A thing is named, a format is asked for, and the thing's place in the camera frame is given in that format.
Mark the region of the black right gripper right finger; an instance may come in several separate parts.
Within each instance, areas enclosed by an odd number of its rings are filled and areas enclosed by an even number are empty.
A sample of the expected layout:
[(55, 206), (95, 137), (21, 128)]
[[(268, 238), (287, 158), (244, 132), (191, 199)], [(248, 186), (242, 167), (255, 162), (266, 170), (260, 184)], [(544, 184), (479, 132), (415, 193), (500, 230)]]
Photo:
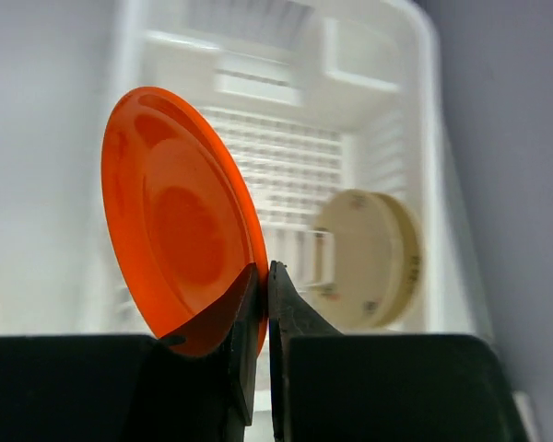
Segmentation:
[(469, 334), (337, 331), (268, 274), (272, 422), (277, 441), (525, 441), (500, 360)]

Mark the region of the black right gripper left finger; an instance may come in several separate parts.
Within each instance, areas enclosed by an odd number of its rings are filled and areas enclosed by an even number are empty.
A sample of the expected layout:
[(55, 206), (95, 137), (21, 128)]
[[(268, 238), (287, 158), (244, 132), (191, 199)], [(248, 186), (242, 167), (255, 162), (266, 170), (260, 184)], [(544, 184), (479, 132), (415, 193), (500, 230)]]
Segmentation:
[(169, 336), (0, 336), (0, 441), (241, 441), (253, 419), (259, 277)]

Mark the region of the orange plate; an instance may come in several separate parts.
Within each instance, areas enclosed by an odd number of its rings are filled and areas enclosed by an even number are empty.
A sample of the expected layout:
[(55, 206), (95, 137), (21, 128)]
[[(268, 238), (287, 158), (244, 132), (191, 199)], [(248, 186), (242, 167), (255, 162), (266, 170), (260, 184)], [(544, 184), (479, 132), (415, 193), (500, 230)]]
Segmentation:
[(248, 265), (268, 278), (259, 218), (229, 150), (186, 100), (137, 87), (112, 110), (100, 167), (114, 254), (147, 326), (183, 337), (177, 353), (213, 352), (237, 305), (205, 309)]

